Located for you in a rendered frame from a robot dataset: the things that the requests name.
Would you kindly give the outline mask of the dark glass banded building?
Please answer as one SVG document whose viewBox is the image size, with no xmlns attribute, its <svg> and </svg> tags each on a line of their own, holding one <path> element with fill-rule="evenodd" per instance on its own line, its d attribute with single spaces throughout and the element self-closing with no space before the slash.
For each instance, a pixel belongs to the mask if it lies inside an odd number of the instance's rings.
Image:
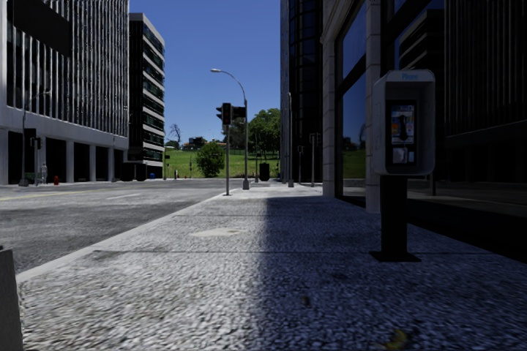
<svg viewBox="0 0 527 351">
<path fill-rule="evenodd" d="M 129 148 L 123 181 L 162 177 L 165 144 L 165 42 L 145 14 L 130 14 Z"/>
</svg>

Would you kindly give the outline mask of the grey pole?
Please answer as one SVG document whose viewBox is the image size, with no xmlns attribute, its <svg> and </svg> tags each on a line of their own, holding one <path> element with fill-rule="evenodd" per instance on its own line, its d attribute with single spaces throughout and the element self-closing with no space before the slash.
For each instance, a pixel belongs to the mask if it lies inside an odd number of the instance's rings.
<svg viewBox="0 0 527 351">
<path fill-rule="evenodd" d="M 294 187 L 293 180 L 293 124 L 292 124 L 292 97 L 291 92 L 288 91 L 288 118 L 289 118 L 289 128 L 288 128 L 288 187 Z"/>
</svg>

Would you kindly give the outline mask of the white box on a post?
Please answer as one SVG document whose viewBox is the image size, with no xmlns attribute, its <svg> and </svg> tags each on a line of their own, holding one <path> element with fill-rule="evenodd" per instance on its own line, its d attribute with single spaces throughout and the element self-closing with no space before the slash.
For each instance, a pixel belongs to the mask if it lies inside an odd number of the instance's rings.
<svg viewBox="0 0 527 351">
<path fill-rule="evenodd" d="M 408 252 L 408 177 L 435 167 L 436 77 L 428 69 L 387 72 L 372 91 L 372 166 L 380 176 L 379 262 L 416 262 Z"/>
</svg>

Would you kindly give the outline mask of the grey street lamp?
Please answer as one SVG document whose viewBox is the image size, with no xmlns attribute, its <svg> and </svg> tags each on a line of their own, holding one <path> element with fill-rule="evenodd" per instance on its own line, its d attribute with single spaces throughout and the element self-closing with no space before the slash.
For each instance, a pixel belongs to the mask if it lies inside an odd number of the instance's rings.
<svg viewBox="0 0 527 351">
<path fill-rule="evenodd" d="M 227 74 L 229 75 L 230 77 L 232 77 L 241 87 L 241 90 L 242 90 L 242 93 L 243 93 L 243 97 L 244 97 L 244 138 L 245 138 L 245 142 L 244 142 L 244 180 L 243 180 L 243 190 L 249 190 L 250 189 L 250 181 L 248 179 L 248 173 L 247 173 L 247 166 L 248 166 L 248 117 L 247 117 L 247 98 L 246 98 L 246 94 L 245 94 L 245 91 L 244 91 L 244 87 L 243 85 L 241 84 L 241 82 L 236 78 L 234 77 L 230 72 L 226 72 L 224 70 L 221 70 L 221 69 L 217 69 L 217 68 L 211 68 L 210 69 L 211 72 L 220 72 L 220 73 L 224 73 L 224 74 Z"/>
<path fill-rule="evenodd" d="M 41 91 L 38 94 L 35 94 L 32 96 L 29 101 L 25 104 L 23 107 L 23 120 L 22 120 L 22 154 L 21 154 L 21 174 L 20 174 L 20 180 L 18 183 L 18 186 L 27 187 L 28 181 L 26 180 L 25 176 L 25 161 L 26 161 L 26 113 L 30 105 L 32 104 L 33 100 L 37 97 L 43 96 L 43 95 L 50 95 L 51 91 Z"/>
</svg>

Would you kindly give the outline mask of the pale stone glass building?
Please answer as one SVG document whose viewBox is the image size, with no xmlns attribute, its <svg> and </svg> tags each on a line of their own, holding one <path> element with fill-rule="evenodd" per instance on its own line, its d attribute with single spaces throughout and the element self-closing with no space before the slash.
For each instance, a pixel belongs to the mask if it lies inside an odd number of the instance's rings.
<svg viewBox="0 0 527 351">
<path fill-rule="evenodd" d="M 527 263 L 527 0 L 323 0 L 324 194 Z M 436 107 L 433 170 L 390 175 L 394 103 Z"/>
</svg>

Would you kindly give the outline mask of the white concrete office building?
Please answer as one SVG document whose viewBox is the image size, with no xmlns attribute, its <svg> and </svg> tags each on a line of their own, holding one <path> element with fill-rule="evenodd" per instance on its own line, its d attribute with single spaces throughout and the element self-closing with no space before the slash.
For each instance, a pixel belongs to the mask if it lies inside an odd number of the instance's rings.
<svg viewBox="0 0 527 351">
<path fill-rule="evenodd" d="M 130 0 L 0 0 L 0 185 L 112 181 L 129 148 Z"/>
</svg>

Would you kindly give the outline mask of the traffic light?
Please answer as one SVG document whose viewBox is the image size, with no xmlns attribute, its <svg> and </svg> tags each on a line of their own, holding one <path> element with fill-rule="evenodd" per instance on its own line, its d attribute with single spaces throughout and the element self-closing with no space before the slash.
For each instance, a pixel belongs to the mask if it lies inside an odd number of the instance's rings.
<svg viewBox="0 0 527 351">
<path fill-rule="evenodd" d="M 218 107 L 218 116 L 222 120 L 225 129 L 225 136 L 227 137 L 225 146 L 225 195 L 230 195 L 230 125 L 233 121 L 234 106 L 230 102 L 222 103 Z"/>
</svg>

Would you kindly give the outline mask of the round green tree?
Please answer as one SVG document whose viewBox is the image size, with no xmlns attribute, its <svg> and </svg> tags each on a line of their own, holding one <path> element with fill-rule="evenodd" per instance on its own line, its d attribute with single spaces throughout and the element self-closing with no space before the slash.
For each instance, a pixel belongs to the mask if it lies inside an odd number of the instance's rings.
<svg viewBox="0 0 527 351">
<path fill-rule="evenodd" d="M 214 178 L 225 167 L 225 154 L 216 142 L 210 142 L 197 151 L 197 167 L 205 178 Z"/>
</svg>

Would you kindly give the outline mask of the dark glass tower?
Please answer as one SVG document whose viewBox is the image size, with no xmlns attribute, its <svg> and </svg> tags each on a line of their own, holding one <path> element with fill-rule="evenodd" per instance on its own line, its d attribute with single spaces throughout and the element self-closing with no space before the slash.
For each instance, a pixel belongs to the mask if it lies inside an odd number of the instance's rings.
<svg viewBox="0 0 527 351">
<path fill-rule="evenodd" d="M 280 0 L 281 168 L 288 180 L 288 91 L 292 97 L 293 180 L 304 146 L 302 182 L 311 182 L 310 133 L 322 133 L 322 0 Z M 320 153 L 322 182 L 322 151 Z"/>
</svg>

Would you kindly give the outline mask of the trees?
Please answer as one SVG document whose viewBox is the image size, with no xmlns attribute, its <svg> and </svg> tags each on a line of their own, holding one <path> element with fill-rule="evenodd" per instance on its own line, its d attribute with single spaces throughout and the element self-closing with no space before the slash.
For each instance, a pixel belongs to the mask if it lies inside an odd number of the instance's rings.
<svg viewBox="0 0 527 351">
<path fill-rule="evenodd" d="M 243 118 L 234 118 L 230 125 L 231 148 L 244 149 L 245 123 Z M 255 149 L 270 154 L 280 150 L 280 110 L 260 110 L 248 124 L 248 150 Z"/>
</svg>

